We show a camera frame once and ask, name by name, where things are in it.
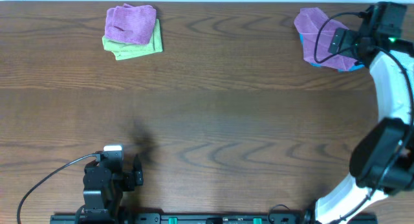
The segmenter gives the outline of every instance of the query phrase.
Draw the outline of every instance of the purple cloth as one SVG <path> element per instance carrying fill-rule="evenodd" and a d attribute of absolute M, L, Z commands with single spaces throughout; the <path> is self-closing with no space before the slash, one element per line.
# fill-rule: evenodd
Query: purple cloth
<path fill-rule="evenodd" d="M 110 8 L 106 15 L 105 37 L 122 43 L 146 45 L 153 33 L 157 11 L 149 5 L 128 4 Z"/>
<path fill-rule="evenodd" d="M 328 20 L 328 16 L 318 7 L 301 8 L 300 13 L 296 16 L 294 24 L 298 32 L 303 36 L 303 59 L 306 62 L 316 63 L 313 58 L 316 36 L 326 20 Z M 344 24 L 336 20 L 330 20 L 323 28 L 318 42 L 317 59 L 322 60 L 331 55 L 328 52 L 328 48 L 337 28 L 348 29 Z M 321 65 L 341 71 L 348 71 L 355 62 L 356 60 L 352 58 L 337 55 Z"/>

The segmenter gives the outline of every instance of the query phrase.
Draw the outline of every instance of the green towel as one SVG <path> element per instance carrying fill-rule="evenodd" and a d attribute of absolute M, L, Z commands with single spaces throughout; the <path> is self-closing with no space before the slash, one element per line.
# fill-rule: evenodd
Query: green towel
<path fill-rule="evenodd" d="M 162 52 L 160 21 L 155 21 L 153 35 L 147 45 L 136 45 L 133 43 L 122 43 L 102 37 L 103 49 L 112 52 L 116 60 L 124 60 L 145 56 L 156 52 Z"/>

